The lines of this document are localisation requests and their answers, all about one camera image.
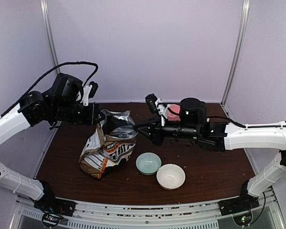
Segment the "dog food bag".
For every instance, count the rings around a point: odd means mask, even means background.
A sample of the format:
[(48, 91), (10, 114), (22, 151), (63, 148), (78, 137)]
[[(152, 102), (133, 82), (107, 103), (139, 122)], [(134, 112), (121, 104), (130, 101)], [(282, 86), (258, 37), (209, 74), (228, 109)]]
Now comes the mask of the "dog food bag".
[(131, 111), (102, 113), (105, 119), (96, 125), (79, 158), (79, 169), (98, 180), (131, 158), (138, 135)]

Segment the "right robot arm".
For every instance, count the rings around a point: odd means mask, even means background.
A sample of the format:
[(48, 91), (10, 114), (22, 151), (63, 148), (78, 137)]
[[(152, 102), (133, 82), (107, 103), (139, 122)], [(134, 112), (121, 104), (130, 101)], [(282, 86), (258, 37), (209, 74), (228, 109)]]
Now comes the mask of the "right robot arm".
[(241, 124), (225, 117), (224, 123), (210, 122), (205, 102), (185, 98), (179, 103), (179, 112), (154, 94), (145, 101), (156, 116), (136, 124), (134, 129), (160, 146), (167, 139), (194, 141), (198, 147), (214, 152), (241, 148), (271, 148), (279, 152), (262, 172), (242, 185), (235, 199), (238, 210), (246, 210), (253, 198), (276, 183), (286, 174), (286, 120), (272, 124)]

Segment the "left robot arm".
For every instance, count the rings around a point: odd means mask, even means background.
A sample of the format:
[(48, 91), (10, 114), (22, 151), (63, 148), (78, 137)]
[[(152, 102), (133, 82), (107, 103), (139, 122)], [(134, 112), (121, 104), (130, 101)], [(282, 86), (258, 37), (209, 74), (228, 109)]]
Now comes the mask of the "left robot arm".
[[(105, 119), (99, 105), (90, 103), (98, 89), (76, 77), (60, 73), (50, 89), (41, 93), (29, 91), (6, 113), (0, 116), (0, 145), (17, 133), (47, 121), (52, 128), (57, 122), (72, 125), (93, 125)], [(0, 162), (0, 187), (35, 201), (49, 212), (59, 208), (59, 201), (47, 182), (23, 176)]]

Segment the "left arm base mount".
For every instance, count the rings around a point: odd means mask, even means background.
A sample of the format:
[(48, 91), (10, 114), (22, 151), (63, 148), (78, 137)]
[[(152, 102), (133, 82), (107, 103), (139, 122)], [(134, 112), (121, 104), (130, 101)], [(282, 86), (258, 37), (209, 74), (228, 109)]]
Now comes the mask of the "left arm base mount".
[(43, 212), (42, 224), (46, 228), (52, 229), (60, 224), (64, 216), (73, 216), (76, 203), (57, 198), (48, 182), (38, 181), (42, 184), (43, 196), (39, 200), (31, 199), (31, 201), (34, 203), (35, 208)]

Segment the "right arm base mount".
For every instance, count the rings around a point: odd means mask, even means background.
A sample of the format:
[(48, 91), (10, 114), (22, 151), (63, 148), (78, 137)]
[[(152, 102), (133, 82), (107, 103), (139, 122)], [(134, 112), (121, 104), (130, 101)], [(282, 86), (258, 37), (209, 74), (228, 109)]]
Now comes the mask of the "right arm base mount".
[(248, 227), (254, 222), (252, 210), (259, 207), (258, 197), (248, 194), (247, 180), (242, 186), (239, 197), (221, 200), (218, 202), (221, 216), (233, 215), (237, 226)]

